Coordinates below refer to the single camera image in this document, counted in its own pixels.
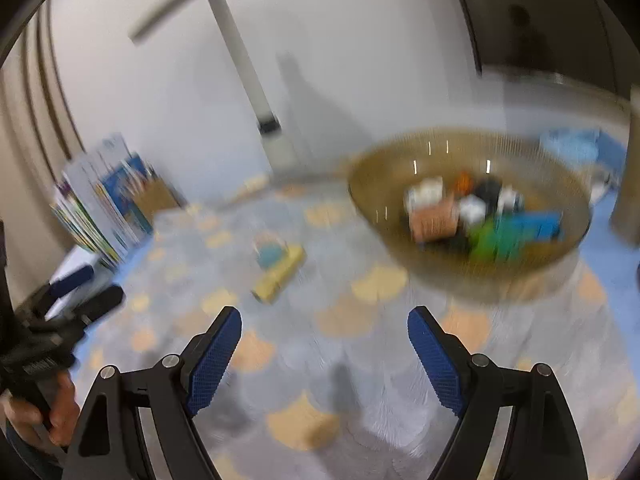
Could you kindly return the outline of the pink eraser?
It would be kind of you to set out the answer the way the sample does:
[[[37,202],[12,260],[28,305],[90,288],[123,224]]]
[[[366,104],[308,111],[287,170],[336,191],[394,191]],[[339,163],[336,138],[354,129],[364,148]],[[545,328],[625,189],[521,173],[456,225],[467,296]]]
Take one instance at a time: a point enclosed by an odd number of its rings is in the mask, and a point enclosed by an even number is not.
[[[418,244],[453,237],[457,233],[458,223],[458,205],[452,196],[409,214],[411,237]]]

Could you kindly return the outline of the wooden pen holder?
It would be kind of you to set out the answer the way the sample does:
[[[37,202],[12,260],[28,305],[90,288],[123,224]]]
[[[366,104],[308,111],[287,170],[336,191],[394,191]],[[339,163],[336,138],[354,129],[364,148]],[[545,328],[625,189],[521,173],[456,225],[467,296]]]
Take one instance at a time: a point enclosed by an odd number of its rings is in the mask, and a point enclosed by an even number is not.
[[[159,212],[180,207],[176,196],[161,178],[146,182],[143,190],[134,194],[132,201],[149,224]]]

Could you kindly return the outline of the row of upright books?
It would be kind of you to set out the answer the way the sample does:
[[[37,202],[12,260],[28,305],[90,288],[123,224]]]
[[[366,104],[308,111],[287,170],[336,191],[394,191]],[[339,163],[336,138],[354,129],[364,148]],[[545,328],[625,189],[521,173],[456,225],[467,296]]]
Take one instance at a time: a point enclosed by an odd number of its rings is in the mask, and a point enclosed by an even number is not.
[[[77,244],[116,268],[152,233],[134,199],[156,180],[154,169],[115,133],[67,162],[52,210]]]

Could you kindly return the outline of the dark monitor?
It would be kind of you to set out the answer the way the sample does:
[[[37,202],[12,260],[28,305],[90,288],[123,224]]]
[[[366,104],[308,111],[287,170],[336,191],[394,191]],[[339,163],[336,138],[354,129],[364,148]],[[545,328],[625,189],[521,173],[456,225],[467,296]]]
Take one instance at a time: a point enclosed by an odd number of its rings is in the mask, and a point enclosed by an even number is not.
[[[627,101],[639,50],[604,0],[459,0],[477,73]]]

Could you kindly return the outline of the patterned fan-print table mat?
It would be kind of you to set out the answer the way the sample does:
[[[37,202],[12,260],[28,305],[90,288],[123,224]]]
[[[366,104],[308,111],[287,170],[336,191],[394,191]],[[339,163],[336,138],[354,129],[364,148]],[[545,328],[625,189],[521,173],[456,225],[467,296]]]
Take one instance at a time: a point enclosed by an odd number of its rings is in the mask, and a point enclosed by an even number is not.
[[[195,423],[227,479],[421,479],[454,429],[410,344],[428,307],[471,352],[529,370],[549,364],[567,398],[588,474],[612,479],[639,442],[639,386],[604,287],[582,258],[522,287],[458,296],[412,273],[356,213],[345,185],[316,182],[225,207],[160,214],[124,277],[125,304],[79,353],[85,396],[105,365],[140,370],[213,322],[242,315],[242,338]],[[272,304],[254,239],[302,245],[304,263]]]

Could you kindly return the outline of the white cube charger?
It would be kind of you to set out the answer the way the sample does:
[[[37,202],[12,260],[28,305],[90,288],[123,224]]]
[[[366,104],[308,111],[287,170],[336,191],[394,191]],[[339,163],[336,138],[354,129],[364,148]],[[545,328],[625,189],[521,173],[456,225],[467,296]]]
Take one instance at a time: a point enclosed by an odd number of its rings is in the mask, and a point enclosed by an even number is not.
[[[459,220],[465,229],[482,224],[487,216],[487,204],[475,195],[464,196],[458,201]]]

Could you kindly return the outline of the yellow rectangular case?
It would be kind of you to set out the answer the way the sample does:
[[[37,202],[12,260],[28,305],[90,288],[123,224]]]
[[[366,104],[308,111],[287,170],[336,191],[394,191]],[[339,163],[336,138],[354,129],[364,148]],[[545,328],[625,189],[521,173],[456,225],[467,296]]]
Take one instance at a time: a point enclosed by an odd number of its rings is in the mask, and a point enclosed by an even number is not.
[[[254,297],[263,304],[272,304],[305,259],[302,245],[288,246],[282,258],[262,274],[252,289]]]

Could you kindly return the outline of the teal green toy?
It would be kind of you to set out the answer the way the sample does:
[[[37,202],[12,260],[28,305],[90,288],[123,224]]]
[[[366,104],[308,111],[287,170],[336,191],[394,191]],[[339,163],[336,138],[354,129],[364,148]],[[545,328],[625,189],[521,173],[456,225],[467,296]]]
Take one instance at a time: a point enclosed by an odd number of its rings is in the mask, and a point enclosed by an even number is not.
[[[254,239],[256,261],[262,270],[270,269],[285,255],[288,245],[280,237],[271,233],[262,233]]]

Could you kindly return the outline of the amber ribbed glass bowl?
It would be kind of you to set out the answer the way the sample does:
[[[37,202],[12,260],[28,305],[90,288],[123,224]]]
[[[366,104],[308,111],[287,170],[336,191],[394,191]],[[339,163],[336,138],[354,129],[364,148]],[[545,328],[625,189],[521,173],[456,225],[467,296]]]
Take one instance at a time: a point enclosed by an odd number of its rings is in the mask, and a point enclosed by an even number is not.
[[[475,294],[559,272],[591,224],[578,177],[533,139],[431,128],[360,155],[348,190],[403,266]]]

